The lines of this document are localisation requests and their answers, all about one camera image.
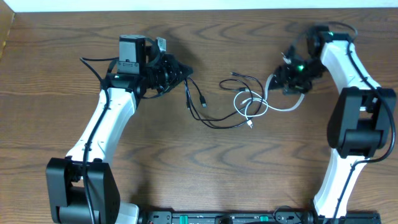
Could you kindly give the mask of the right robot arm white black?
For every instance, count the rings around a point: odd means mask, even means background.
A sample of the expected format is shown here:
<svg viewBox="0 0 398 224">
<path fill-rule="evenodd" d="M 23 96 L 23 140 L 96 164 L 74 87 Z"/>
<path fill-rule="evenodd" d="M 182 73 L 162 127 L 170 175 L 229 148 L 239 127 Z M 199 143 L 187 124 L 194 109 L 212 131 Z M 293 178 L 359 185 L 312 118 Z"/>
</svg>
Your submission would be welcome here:
<svg viewBox="0 0 398 224">
<path fill-rule="evenodd" d="M 339 98 L 327 127 L 330 161 L 312 209 L 304 212 L 301 223 L 371 223 L 376 215 L 351 215 L 347 204 L 361 171 L 392 152 L 396 141 L 393 112 L 397 95 L 383 88 L 367 72 L 358 58 L 355 35 L 333 32 L 331 22 L 306 30 L 308 59 L 296 53 L 293 42 L 284 54 L 284 63 L 268 78 L 265 90 L 281 88 L 286 94 L 303 96 L 312 81 L 329 72 Z"/>
</svg>

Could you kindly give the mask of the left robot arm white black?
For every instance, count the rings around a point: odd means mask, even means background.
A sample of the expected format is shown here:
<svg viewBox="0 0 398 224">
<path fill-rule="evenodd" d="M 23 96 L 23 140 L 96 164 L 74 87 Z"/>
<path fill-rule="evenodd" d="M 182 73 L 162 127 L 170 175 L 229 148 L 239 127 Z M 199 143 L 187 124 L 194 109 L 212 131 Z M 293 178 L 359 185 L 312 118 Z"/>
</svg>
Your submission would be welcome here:
<svg viewBox="0 0 398 224">
<path fill-rule="evenodd" d="M 193 73 L 172 54 L 143 63 L 107 61 L 99 101 L 83 134 L 64 158 L 51 158 L 45 170 L 54 223 L 138 222 L 139 206 L 122 202 L 111 171 L 117 145 L 147 89 L 162 96 Z"/>
</svg>

